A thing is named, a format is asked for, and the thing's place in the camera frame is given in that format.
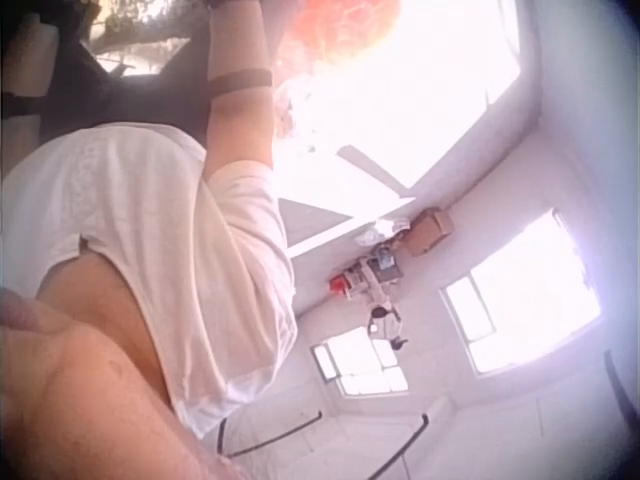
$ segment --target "cardboard box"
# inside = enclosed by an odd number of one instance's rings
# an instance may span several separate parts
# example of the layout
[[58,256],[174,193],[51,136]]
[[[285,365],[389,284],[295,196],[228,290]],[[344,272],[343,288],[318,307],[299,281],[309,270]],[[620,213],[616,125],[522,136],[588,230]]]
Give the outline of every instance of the cardboard box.
[[453,223],[447,212],[428,209],[411,222],[411,230],[402,239],[402,243],[412,256],[417,257],[433,249],[452,232]]

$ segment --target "raised arm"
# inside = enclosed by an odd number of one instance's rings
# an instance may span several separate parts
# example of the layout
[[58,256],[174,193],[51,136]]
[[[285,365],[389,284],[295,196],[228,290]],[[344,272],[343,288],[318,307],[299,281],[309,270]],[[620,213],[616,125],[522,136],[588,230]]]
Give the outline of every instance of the raised arm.
[[[270,61],[260,2],[214,0],[209,3],[217,4],[209,14],[209,80],[215,82],[249,70],[266,74]],[[212,98],[205,181],[215,171],[238,160],[255,160],[272,166],[273,95],[271,86],[265,83]]]

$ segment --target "handrail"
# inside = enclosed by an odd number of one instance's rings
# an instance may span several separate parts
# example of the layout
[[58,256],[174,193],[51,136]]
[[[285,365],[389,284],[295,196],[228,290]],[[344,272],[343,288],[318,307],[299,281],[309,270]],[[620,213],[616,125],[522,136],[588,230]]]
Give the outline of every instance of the handrail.
[[216,452],[218,455],[222,455],[222,447],[224,444],[224,430],[227,427],[227,419],[224,418],[222,422],[220,422],[220,426],[218,427],[218,446],[216,448]]
[[428,426],[429,426],[429,417],[427,416],[426,413],[423,413],[422,425],[420,425],[420,427],[415,432],[413,432],[413,435],[411,435],[409,440],[407,440],[405,444],[402,447],[400,447],[400,449],[396,453],[394,453],[389,460],[385,462],[384,465],[382,465],[378,470],[376,470],[375,473],[368,478],[368,480],[376,480],[380,478],[380,475],[386,472],[389,469],[389,467],[391,467],[391,465],[396,463],[398,459],[402,457],[402,455],[404,455],[404,453],[409,449],[409,447],[411,447],[411,445],[413,445],[413,443],[418,439],[418,437],[422,435],[422,433],[427,429]]
[[316,423],[318,420],[322,419],[322,412],[320,410],[318,410],[318,415],[316,415],[314,418],[312,418],[311,420],[308,420],[300,425],[298,425],[297,427],[292,428],[291,430],[278,435],[277,437],[273,437],[269,440],[266,440],[262,443],[258,443],[256,445],[254,445],[253,447],[249,447],[249,448],[245,448],[243,450],[238,450],[237,452],[231,453],[229,455],[227,455],[228,458],[236,458],[239,457],[240,455],[246,455],[247,453],[251,453],[251,452],[255,452],[256,450],[262,448],[262,447],[266,447],[267,445],[271,445],[272,443],[277,442],[278,440],[282,440],[283,438],[288,437],[289,435],[293,435],[296,432],[299,432],[300,430],[302,430],[303,428],[308,427],[309,425],[312,425],[314,423]]

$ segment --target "white t-shirt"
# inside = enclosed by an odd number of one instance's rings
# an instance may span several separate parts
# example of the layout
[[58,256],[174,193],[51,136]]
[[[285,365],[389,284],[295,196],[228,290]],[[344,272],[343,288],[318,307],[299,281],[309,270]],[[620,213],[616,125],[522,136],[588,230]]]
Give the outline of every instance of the white t-shirt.
[[273,172],[241,161],[205,183],[204,157],[172,127],[112,124],[42,146],[2,194],[4,285],[34,297],[86,239],[128,282],[198,437],[271,383],[297,334]]

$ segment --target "window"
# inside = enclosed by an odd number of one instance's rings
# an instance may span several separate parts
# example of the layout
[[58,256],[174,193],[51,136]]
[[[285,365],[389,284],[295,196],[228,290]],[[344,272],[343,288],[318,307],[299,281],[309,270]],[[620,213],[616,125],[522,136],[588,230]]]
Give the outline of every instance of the window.
[[346,396],[409,388],[389,342],[370,339],[365,327],[330,338],[312,351],[325,381],[337,379]]
[[538,358],[600,315],[582,260],[554,212],[444,295],[478,373]]

